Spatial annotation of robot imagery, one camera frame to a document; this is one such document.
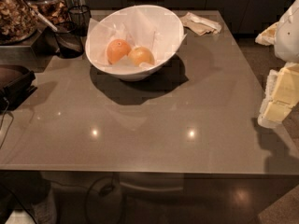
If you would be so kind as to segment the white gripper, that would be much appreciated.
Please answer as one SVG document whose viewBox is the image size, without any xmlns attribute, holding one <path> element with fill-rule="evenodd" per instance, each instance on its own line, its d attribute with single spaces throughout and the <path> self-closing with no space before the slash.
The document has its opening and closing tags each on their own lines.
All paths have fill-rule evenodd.
<svg viewBox="0 0 299 224">
<path fill-rule="evenodd" d="M 287 62 L 279 71 L 270 71 L 258 117 L 260 126 L 274 129 L 299 103 L 299 0 L 292 3 L 278 23 L 258 34 L 255 42 L 274 44 L 276 56 Z"/>
</svg>

